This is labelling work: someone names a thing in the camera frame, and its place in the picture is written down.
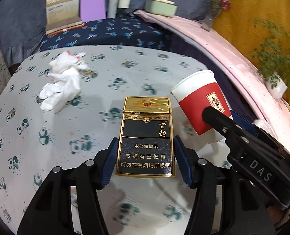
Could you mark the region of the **person's right hand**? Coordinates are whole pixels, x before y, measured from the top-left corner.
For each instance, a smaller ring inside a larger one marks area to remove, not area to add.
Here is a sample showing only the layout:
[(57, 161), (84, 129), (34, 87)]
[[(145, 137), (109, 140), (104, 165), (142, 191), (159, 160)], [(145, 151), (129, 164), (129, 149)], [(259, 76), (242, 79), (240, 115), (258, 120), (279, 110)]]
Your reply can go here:
[(282, 210), (277, 206), (270, 206), (267, 208), (267, 212), (275, 228), (281, 227), (290, 219), (290, 209)]

